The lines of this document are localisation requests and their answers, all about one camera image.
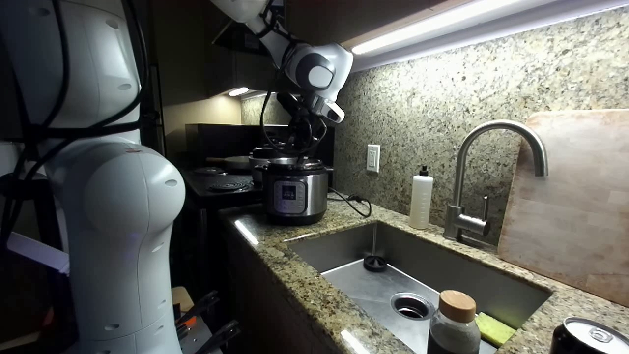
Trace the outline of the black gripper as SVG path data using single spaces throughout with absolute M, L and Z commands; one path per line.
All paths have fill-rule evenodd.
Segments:
M 329 133 L 329 123 L 313 114 L 298 96 L 280 92 L 278 102 L 292 116 L 288 147 L 298 155 L 313 155 Z

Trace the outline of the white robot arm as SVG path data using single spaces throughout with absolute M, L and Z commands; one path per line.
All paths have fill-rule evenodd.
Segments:
M 142 143 L 150 66 L 131 0 L 0 0 L 34 173 L 70 255 L 76 354 L 182 354 L 170 243 L 186 181 Z

